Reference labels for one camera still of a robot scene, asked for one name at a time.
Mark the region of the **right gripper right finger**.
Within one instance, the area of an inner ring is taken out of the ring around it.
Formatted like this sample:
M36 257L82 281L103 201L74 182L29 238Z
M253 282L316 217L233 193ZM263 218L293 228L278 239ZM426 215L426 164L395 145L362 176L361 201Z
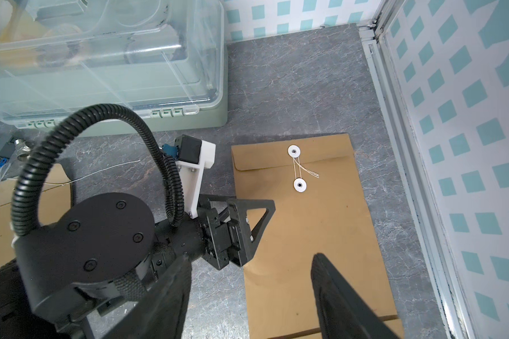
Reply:
M315 254L310 272L323 338L393 338L324 254Z

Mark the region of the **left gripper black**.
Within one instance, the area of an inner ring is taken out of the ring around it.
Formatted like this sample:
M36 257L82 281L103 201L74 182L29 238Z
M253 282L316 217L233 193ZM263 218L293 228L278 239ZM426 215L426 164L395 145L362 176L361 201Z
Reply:
M275 211L273 200L200 196L197 212L205 248L202 258L219 271L229 264L246 265L254 258Z

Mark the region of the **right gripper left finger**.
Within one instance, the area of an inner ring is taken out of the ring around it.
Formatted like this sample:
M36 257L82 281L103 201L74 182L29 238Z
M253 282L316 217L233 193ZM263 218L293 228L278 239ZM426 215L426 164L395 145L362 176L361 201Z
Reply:
M181 338L192 286L192 265L177 258L106 338Z

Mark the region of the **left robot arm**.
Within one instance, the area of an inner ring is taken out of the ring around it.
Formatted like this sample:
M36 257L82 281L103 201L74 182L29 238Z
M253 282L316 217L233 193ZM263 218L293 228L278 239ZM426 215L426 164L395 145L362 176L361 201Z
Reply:
M93 196L56 223L38 218L42 189L65 148L101 121L133 127L159 169L167 218L156 222L138 197ZM274 215L272 200L218 196L185 210L175 158L158 146L138 114L115 104L83 108L61 122L33 151L11 199L15 259L0 268L0 338L92 338L89 314L106 314L125 302L135 307L109 338L180 338L192 286L192 262L216 269L253 259Z

